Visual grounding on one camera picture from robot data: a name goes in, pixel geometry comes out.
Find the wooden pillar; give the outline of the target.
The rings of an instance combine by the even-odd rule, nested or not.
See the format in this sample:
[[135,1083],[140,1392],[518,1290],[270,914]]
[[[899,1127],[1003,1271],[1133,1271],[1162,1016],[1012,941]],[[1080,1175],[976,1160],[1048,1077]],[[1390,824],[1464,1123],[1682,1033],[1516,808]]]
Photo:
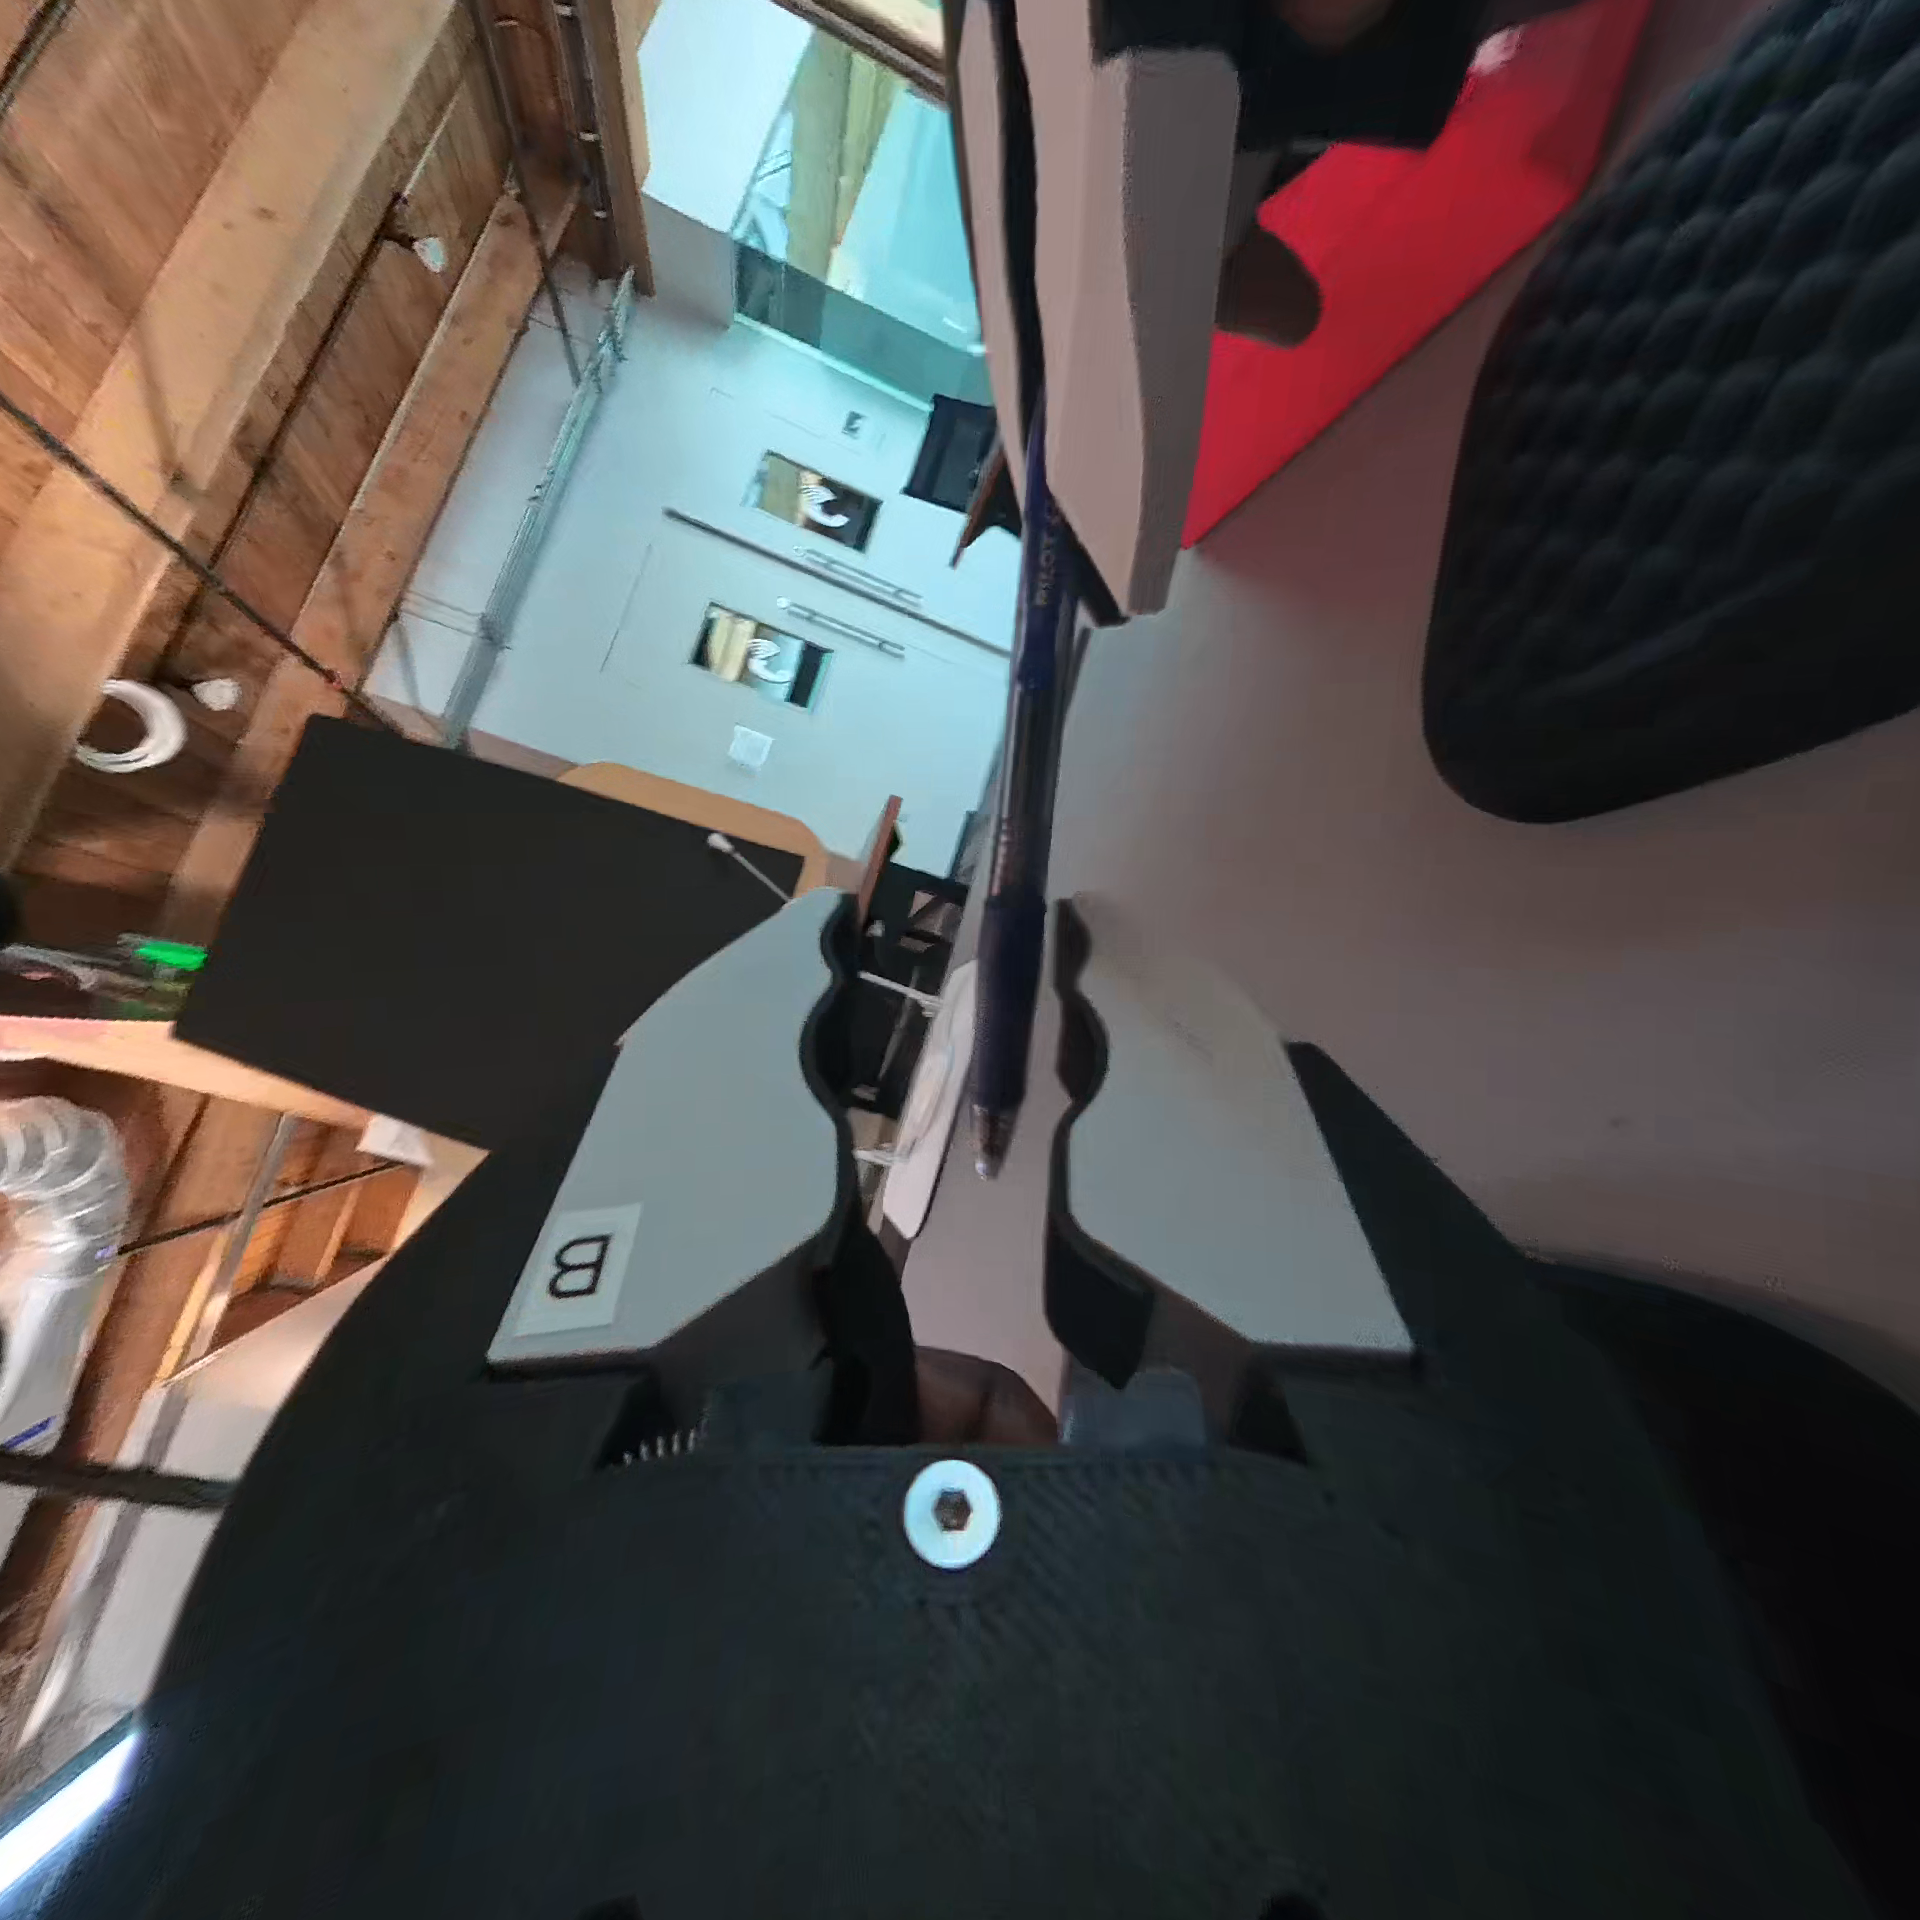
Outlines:
[[354,1106],[295,1079],[182,1040],[173,1024],[147,1017],[2,1016],[4,1060],[50,1060],[158,1085],[290,1114],[357,1137],[360,1152],[459,1183],[482,1147],[427,1133],[407,1120]]

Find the wooden office desk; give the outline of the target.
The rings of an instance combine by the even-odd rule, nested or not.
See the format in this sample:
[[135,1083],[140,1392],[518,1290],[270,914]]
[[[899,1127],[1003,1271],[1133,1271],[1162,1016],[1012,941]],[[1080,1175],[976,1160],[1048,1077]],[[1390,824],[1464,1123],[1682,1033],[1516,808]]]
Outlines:
[[951,553],[951,567],[958,570],[970,549],[988,532],[1021,535],[1024,515],[1018,491],[1018,481],[1005,458],[1005,447],[999,442],[981,461],[973,488],[963,515],[963,531]]

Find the person's right hand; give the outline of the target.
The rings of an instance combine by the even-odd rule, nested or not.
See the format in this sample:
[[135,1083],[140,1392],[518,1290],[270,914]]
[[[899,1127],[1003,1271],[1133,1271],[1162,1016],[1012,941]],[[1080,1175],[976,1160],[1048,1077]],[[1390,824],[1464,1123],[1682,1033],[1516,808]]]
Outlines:
[[1276,234],[1252,223],[1221,259],[1216,331],[1292,351],[1315,335],[1322,317],[1318,281]]

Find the blue pen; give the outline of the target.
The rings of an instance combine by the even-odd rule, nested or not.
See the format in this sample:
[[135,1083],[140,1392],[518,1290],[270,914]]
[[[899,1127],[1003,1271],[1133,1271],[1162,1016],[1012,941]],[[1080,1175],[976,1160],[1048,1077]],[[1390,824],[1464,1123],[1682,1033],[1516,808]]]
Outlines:
[[1040,1007],[1048,924],[1048,856],[1078,657],[1085,557],[1052,476],[1046,401],[1024,447],[1021,567],[999,812],[976,946],[971,1145],[994,1183],[1018,1137]]

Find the black pole with round disc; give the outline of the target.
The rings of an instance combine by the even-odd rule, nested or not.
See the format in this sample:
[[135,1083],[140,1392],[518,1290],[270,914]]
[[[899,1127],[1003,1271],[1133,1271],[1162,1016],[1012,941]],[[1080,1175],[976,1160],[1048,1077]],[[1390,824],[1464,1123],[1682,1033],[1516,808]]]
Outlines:
[[90,1459],[2,1455],[2,1484],[58,1503],[130,1505],[187,1513],[216,1513],[237,1492],[235,1479],[118,1467]]

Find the white door with window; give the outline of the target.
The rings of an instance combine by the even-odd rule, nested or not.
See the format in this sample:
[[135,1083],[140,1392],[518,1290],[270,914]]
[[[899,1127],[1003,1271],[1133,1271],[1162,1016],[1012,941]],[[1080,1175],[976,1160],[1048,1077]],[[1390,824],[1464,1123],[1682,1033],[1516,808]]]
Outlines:
[[653,553],[615,626],[608,672],[662,703],[724,691],[757,713],[883,719],[997,706],[1005,661],[966,634],[790,567],[735,557],[690,571]]
[[[845,409],[870,417],[862,443],[839,436]],[[928,403],[885,411],[875,403],[830,405],[826,419],[726,411],[718,472],[667,496],[672,515],[902,605],[1012,591],[1018,539],[983,535],[951,567],[963,515],[900,491],[918,452]]]

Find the LED light panel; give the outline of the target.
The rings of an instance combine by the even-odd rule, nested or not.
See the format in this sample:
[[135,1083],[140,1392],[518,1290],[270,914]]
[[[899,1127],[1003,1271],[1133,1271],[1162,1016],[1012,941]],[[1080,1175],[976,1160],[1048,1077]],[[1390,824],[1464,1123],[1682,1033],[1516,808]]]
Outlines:
[[111,1805],[136,1755],[142,1720],[130,1714],[100,1731],[43,1784],[6,1803],[2,1815],[2,1907],[43,1873]]

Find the red plastic bin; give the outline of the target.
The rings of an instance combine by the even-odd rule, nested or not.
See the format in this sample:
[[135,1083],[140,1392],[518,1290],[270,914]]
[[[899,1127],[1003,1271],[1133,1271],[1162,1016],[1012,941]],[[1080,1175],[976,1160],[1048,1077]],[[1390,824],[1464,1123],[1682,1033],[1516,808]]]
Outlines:
[[1219,331],[1183,547],[1200,544],[1567,213],[1616,121],[1648,2],[1491,36],[1426,151],[1334,147],[1259,211],[1322,317],[1283,351]]

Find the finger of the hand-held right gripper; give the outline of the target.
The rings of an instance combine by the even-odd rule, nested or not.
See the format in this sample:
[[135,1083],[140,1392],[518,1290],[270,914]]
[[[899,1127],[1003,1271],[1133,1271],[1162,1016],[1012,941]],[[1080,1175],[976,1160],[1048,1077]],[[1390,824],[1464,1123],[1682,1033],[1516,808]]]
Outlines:
[[1101,56],[1090,4],[1021,4],[1020,52],[1045,477],[1112,626],[1164,611],[1182,553],[1240,90],[1210,47]]
[[1045,354],[1034,114],[1014,4],[948,4],[948,116],[999,440],[1024,451]]

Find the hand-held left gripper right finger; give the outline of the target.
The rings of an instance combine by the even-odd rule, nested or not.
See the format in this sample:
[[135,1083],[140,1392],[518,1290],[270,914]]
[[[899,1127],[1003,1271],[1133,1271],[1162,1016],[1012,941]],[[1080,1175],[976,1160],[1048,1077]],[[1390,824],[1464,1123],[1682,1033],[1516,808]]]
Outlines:
[[1283,1033],[1106,896],[1055,906],[1045,1315],[1072,1448],[1293,1448],[1292,1381],[1416,1344]]

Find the black office chair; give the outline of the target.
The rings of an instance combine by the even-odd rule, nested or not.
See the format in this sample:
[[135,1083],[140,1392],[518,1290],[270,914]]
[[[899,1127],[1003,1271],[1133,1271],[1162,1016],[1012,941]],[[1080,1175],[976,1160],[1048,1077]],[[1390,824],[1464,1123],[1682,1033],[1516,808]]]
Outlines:
[[988,403],[936,393],[900,491],[931,507],[966,513],[997,443],[999,423]]

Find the person's left hand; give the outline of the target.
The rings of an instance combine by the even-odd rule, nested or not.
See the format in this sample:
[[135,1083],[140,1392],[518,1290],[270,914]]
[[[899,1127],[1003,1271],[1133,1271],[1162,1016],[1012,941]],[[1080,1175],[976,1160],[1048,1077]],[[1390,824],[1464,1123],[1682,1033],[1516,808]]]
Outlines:
[[918,1346],[918,1442],[943,1449],[1052,1449],[1059,1419],[1010,1367]]

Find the black textured cushion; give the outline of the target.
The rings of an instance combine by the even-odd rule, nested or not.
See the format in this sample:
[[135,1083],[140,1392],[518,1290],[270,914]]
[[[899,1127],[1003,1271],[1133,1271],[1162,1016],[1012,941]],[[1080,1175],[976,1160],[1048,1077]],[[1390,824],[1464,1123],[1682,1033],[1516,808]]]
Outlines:
[[1463,423],[1423,745],[1566,826],[1918,704],[1918,4],[1760,16],[1534,263]]

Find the black board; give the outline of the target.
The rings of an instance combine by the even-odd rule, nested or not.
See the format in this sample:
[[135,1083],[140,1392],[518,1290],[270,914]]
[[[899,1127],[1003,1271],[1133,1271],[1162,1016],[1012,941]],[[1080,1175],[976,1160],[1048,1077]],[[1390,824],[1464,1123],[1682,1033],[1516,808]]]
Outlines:
[[176,1040],[498,1147],[683,975],[828,880],[803,824],[615,763],[527,776],[310,719]]

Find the silver ventilation duct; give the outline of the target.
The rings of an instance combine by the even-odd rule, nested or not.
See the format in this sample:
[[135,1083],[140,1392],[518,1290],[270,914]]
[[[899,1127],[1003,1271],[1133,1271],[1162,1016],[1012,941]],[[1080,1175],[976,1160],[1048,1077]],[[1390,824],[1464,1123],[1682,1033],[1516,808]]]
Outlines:
[[54,1095],[2,1105],[2,1448],[48,1451],[66,1421],[128,1231],[109,1119]]

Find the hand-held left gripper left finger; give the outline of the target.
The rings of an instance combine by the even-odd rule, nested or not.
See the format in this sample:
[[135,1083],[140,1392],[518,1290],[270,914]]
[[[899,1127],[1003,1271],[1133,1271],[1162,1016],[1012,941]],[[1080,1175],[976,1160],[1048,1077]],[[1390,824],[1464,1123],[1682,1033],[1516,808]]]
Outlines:
[[638,1365],[661,1391],[797,1376],[852,1155],[826,1075],[847,895],[815,890],[685,975],[619,1042],[486,1348],[494,1376]]

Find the wooden book stand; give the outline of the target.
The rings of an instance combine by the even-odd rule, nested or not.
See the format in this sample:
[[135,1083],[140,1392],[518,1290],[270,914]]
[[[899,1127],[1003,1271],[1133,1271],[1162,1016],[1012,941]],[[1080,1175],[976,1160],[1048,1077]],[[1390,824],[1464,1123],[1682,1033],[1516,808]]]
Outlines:
[[902,801],[885,799],[862,851],[839,852],[796,817],[616,762],[574,767],[560,779],[701,829],[716,860],[776,899],[828,890],[856,906],[856,984],[891,1002],[894,1024],[880,1067],[854,1093],[875,1095],[895,1066],[904,1066],[904,1085],[899,1114],[880,1116],[880,1138],[856,1143],[854,1162],[875,1175],[870,1226],[900,1253],[923,1232],[939,1192],[973,1039],[973,967],[952,960],[966,899],[956,883],[899,861]]

